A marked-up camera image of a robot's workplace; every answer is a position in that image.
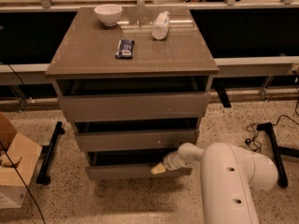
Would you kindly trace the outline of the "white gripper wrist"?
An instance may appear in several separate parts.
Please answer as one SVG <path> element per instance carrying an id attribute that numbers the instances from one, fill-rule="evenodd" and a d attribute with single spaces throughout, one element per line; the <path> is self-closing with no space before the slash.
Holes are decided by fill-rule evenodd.
<path id="1" fill-rule="evenodd" d="M 186 162 L 185 160 L 183 160 L 177 151 L 173 151 L 168 153 L 164 159 L 163 162 L 159 162 L 158 164 L 156 164 L 155 166 L 153 166 L 150 169 L 150 172 L 153 175 L 159 175 L 162 174 L 167 170 L 169 171 L 175 171 L 179 168 L 183 168 L 186 166 Z"/>

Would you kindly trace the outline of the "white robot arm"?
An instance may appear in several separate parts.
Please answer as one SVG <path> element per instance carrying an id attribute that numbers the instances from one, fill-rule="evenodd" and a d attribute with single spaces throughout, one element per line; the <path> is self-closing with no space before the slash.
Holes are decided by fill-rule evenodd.
<path id="1" fill-rule="evenodd" d="M 265 155 L 227 143 L 184 143 L 150 168 L 154 175 L 200 166 L 205 224 L 260 224 L 251 193 L 272 189 L 276 165 Z"/>

